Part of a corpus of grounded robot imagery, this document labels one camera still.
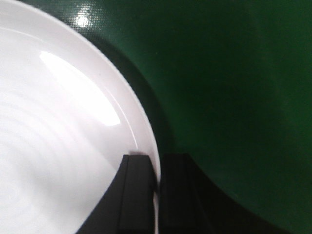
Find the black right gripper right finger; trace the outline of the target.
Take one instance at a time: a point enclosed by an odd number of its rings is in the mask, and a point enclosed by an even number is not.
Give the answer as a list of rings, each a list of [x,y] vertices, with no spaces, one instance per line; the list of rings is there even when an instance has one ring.
[[[188,154],[161,159],[161,234],[285,234],[221,191]]]

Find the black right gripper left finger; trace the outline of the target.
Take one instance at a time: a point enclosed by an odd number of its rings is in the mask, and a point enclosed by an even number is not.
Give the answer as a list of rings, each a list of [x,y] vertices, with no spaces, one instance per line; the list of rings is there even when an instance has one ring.
[[[148,155],[124,155],[79,234],[153,234],[156,177]]]

